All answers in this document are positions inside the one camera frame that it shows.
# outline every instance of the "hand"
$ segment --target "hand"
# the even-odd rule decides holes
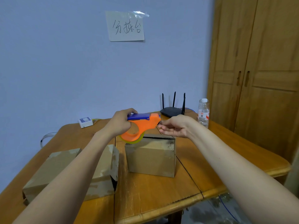
[[[123,134],[131,127],[131,122],[128,121],[128,115],[131,113],[138,112],[133,108],[117,111],[105,128],[111,132],[113,137]]]
[[[159,131],[162,134],[187,138],[188,126],[192,121],[194,121],[194,119],[189,116],[178,115],[168,120],[160,121],[158,127],[161,128]]]

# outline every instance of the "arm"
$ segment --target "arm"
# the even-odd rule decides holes
[[[130,127],[127,115],[118,111],[96,132],[84,150],[28,205],[14,221],[18,223],[73,223],[84,200],[95,168],[109,141]]]
[[[161,133],[196,145],[252,223],[298,223],[299,200],[210,130],[183,115],[161,124]]]

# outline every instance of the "white electrical box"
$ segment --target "white electrical box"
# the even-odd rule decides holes
[[[89,117],[79,119],[78,122],[81,128],[89,127],[93,125],[93,122]]]

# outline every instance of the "cabinet handle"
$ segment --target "cabinet handle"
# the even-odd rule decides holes
[[[238,75],[238,78],[237,78],[237,86],[239,86],[239,84],[240,84],[240,76],[241,76],[241,71],[239,71],[239,75]]]
[[[250,71],[248,71],[246,74],[245,87],[247,87],[247,85],[248,85],[249,73],[250,73]]]

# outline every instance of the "orange tape dispenser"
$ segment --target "orange tape dispenser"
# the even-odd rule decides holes
[[[128,121],[135,123],[138,126],[139,131],[134,134],[125,132],[122,135],[120,135],[120,137],[126,143],[135,144],[143,138],[144,132],[146,130],[154,129],[156,125],[158,125],[160,120],[161,118],[158,113],[142,113],[128,115]]]

